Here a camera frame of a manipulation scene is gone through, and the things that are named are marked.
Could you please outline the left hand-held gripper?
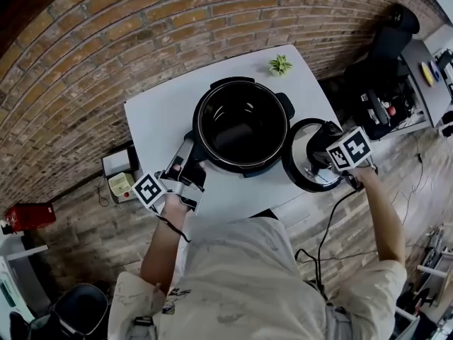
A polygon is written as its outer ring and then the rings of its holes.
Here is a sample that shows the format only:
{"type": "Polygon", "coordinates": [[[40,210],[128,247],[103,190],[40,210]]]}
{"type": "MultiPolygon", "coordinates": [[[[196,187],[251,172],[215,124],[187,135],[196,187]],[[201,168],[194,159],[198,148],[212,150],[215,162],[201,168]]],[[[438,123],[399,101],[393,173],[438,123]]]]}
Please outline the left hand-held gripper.
{"type": "Polygon", "coordinates": [[[163,212],[167,194],[175,194],[180,202],[197,213],[205,191],[206,171],[202,161],[190,159],[194,140],[190,135],[183,143],[169,164],[169,169],[180,171],[179,181],[166,178],[165,172],[146,173],[133,185],[132,190],[142,205],[157,215],[163,212]]]}

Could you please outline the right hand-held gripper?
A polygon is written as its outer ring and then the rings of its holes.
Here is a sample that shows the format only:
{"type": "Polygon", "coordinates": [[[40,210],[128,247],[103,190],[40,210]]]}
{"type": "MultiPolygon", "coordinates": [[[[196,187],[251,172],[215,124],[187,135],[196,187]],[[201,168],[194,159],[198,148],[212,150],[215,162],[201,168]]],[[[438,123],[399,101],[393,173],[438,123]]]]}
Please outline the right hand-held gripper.
{"type": "Polygon", "coordinates": [[[372,160],[372,148],[361,127],[343,132],[334,122],[325,122],[307,142],[306,153],[316,168],[329,168],[343,177],[356,191],[363,185],[352,174],[357,167],[371,167],[377,173],[372,160]]]}

